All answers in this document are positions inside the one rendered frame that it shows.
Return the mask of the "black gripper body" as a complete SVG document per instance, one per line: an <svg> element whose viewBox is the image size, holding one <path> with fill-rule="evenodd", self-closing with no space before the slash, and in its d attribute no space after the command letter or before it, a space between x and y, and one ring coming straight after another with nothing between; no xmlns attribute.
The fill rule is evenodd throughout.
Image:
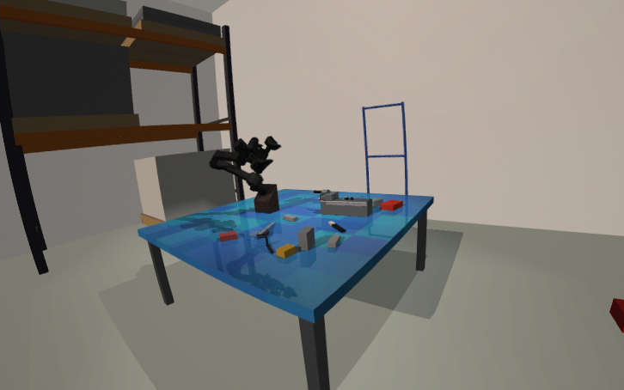
<svg viewBox="0 0 624 390"><path fill-rule="evenodd" d="M275 140L272 136L269 136L269 137L267 137L267 138L266 138L266 140L265 140L265 142L264 142L264 144L266 145L266 149L262 149L261 147L259 147L259 149L258 149L258 150L257 150L257 152L256 152L256 153L257 153L257 155L255 155L255 156L254 156L254 155L251 155L251 154L252 154L252 152L251 152L251 154L250 154L250 157L251 157L251 159L250 159L250 160L252 161L252 163L251 163L251 165L250 165L250 168L251 168L252 170L254 170L257 174L262 174L263 170L261 170L259 167L257 167L257 166L255 165L256 160L257 160L257 159L266 160L266 159L267 159L267 157L269 156L269 155L268 155L268 154L269 154L269 152L270 152L271 150L274 150L274 149L273 149L273 148L272 148L272 147L271 147L271 146L267 143L267 141L268 141L268 139L269 139L269 138L271 138L271 139L272 139L275 143L277 143L277 142L276 142L276 140Z"/></svg>

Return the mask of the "orange-brown rectangular block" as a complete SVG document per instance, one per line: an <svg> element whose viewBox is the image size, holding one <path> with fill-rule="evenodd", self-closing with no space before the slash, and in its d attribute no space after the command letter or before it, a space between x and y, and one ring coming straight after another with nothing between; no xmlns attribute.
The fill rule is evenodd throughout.
<svg viewBox="0 0 624 390"><path fill-rule="evenodd" d="M280 248L277 249L277 256L280 258L288 258L289 256L291 256L293 253L296 253L296 246L295 245L291 245L291 244L286 244Z"/></svg>

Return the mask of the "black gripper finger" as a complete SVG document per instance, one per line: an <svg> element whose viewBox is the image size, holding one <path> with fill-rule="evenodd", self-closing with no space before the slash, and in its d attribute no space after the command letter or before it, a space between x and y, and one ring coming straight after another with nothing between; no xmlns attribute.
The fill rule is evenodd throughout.
<svg viewBox="0 0 624 390"><path fill-rule="evenodd" d="M267 143L276 151L277 149L280 149L281 145L275 143L271 138L268 139Z"/></svg>
<svg viewBox="0 0 624 390"><path fill-rule="evenodd" d="M272 162L273 162L273 159L271 160L257 159L255 162L255 165L264 171Z"/></svg>

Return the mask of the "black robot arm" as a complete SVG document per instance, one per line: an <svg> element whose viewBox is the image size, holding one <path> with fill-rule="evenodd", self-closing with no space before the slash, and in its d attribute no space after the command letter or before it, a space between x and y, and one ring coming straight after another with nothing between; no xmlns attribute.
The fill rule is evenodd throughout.
<svg viewBox="0 0 624 390"><path fill-rule="evenodd" d="M245 166L247 162L251 165L252 161L250 160L251 155L257 155L257 150L259 147L262 147L262 144L258 144L259 139L257 137L252 137L249 141L248 145L246 145L241 138L239 138L235 143L232 144L232 147L236 150L236 152L227 152L216 150L213 154L210 167L215 168L217 170L224 170L236 177L240 177L244 179L247 184L250 186L250 190L253 192L258 192L259 196L266 196L266 193L269 189L269 186L265 186L263 182L263 177L256 172L247 173L240 168L226 162L226 161L235 161L239 166Z"/></svg>

